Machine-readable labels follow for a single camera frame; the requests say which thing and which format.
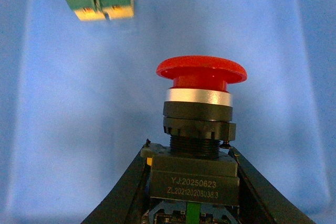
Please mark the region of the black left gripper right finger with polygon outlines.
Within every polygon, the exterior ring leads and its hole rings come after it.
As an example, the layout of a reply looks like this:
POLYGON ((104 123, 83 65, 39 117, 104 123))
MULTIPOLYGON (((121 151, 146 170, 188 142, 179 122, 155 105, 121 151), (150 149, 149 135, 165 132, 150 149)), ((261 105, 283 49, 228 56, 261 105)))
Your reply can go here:
POLYGON ((236 148, 228 154, 238 164, 239 223, 314 223, 282 195, 236 148))

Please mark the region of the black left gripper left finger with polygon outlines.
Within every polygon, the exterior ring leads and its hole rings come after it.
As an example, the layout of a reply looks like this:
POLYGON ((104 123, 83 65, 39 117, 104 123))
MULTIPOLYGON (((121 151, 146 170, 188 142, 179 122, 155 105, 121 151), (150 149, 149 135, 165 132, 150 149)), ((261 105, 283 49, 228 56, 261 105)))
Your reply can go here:
POLYGON ((140 154, 104 200, 82 223, 149 223, 150 198, 146 193, 150 166, 140 154))

